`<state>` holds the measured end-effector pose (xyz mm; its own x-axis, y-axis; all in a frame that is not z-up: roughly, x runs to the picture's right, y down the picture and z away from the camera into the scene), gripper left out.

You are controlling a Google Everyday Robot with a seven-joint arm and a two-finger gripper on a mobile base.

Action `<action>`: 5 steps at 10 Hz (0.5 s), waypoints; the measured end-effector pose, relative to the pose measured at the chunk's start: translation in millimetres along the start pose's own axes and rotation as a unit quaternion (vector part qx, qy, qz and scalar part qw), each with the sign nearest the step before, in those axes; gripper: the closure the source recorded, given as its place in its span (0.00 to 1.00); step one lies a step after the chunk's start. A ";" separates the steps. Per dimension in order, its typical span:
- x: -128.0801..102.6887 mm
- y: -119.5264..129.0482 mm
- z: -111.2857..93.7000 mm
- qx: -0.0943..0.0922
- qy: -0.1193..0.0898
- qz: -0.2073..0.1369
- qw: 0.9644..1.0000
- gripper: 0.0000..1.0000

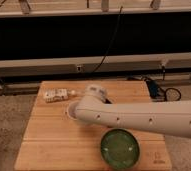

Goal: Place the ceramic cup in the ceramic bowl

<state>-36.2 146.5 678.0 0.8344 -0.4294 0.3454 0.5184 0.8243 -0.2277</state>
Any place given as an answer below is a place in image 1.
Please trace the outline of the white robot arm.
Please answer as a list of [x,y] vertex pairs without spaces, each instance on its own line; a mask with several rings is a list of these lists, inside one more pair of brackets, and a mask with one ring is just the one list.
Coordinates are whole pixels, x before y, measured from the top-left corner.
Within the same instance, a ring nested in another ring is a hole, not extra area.
[[76,118],[92,124],[191,138],[191,100],[106,104],[106,95],[99,85],[87,86],[75,107]]

